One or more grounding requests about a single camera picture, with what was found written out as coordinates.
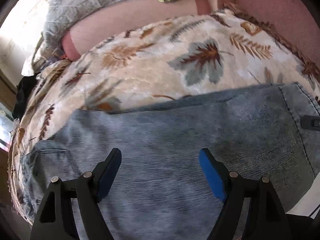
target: leaf-print blanket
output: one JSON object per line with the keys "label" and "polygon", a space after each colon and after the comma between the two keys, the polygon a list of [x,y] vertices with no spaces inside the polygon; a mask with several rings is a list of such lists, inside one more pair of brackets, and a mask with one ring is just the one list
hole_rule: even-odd
{"label": "leaf-print blanket", "polygon": [[319,96],[320,70],[268,24],[236,8],[129,30],[41,73],[9,153],[9,188],[25,214],[20,159],[75,109],[123,110],[214,91],[299,82]]}

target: silver screw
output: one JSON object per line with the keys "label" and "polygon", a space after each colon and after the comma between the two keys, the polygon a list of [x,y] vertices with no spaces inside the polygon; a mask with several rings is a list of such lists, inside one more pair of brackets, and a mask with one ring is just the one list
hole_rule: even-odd
{"label": "silver screw", "polygon": [[52,183],[56,183],[58,180],[59,180],[59,177],[58,177],[58,176],[53,176],[53,177],[51,178],[51,182],[52,182]]}
{"label": "silver screw", "polygon": [[263,181],[264,183],[268,183],[268,182],[270,181],[270,179],[268,179],[267,177],[262,177],[262,181]]}
{"label": "silver screw", "polygon": [[83,174],[83,177],[84,178],[90,178],[92,176],[92,172],[91,171],[86,171],[84,174]]}
{"label": "silver screw", "polygon": [[230,175],[230,177],[232,177],[232,178],[238,177],[238,173],[236,173],[235,171],[231,171],[231,172],[229,173],[229,175]]}

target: blue gripper pad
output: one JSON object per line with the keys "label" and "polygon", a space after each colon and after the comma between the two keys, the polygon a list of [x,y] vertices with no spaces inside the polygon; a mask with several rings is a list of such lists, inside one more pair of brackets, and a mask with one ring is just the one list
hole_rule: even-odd
{"label": "blue gripper pad", "polygon": [[229,171],[223,163],[217,162],[208,148],[199,153],[199,164],[215,197],[225,202],[228,197]]}

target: black stitching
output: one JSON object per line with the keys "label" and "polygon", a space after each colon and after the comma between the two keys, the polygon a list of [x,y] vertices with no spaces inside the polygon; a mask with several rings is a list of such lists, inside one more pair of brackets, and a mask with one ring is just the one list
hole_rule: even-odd
{"label": "black stitching", "polygon": [[291,115],[291,117],[292,117],[292,120],[293,120],[294,124],[296,125],[297,131],[298,131],[299,136],[300,136],[300,140],[301,140],[301,142],[302,142],[304,154],[305,154],[305,156],[306,156],[306,158],[307,158],[307,161],[308,161],[308,163],[309,163],[309,165],[310,165],[310,168],[311,168],[311,170],[312,170],[313,177],[316,178],[316,174],[315,174],[315,172],[314,172],[314,170],[313,170],[313,168],[312,168],[312,166],[311,166],[311,162],[310,162],[310,160],[309,160],[309,158],[308,158],[307,151],[306,151],[306,147],[304,146],[304,143],[303,143],[303,140],[302,140],[301,133],[300,133],[300,131],[299,131],[298,125],[297,125],[296,121],[294,120],[294,118],[293,118],[293,116],[292,116],[292,114],[291,114],[291,112],[290,112],[290,109],[289,109],[289,107],[288,107],[288,105],[287,105],[287,102],[286,102],[285,99],[284,99],[284,95],[283,95],[283,93],[282,93],[281,87],[279,87],[279,90],[280,90],[280,92],[281,92],[281,94],[282,94],[283,101],[284,101],[285,105],[287,106],[288,112],[290,113],[290,115]]}
{"label": "black stitching", "polygon": [[304,93],[310,100],[310,102],[313,104],[313,107],[315,108],[315,110],[317,111],[318,115],[320,116],[320,113],[318,112],[318,109],[316,108],[315,104],[313,103],[313,101],[311,100],[311,98],[308,96],[308,94],[305,93],[305,91],[302,90],[302,88],[299,86],[299,84],[297,82],[294,82],[298,88],[300,88],[300,90],[302,91],[302,93]]}

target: denim fabric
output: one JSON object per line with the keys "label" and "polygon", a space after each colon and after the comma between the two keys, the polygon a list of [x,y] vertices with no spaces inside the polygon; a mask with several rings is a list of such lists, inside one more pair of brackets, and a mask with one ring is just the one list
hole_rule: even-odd
{"label": "denim fabric", "polygon": [[[77,178],[117,147],[122,164],[99,203],[114,238],[206,239],[222,203],[199,166],[200,149],[209,148],[244,178],[268,176],[288,211],[320,169],[320,132],[300,126],[301,116],[319,112],[298,83],[227,90],[120,113],[76,110],[21,159],[26,212],[34,218],[51,177]],[[236,237],[247,208],[245,201]],[[79,236],[87,239],[76,200],[73,210]]]}

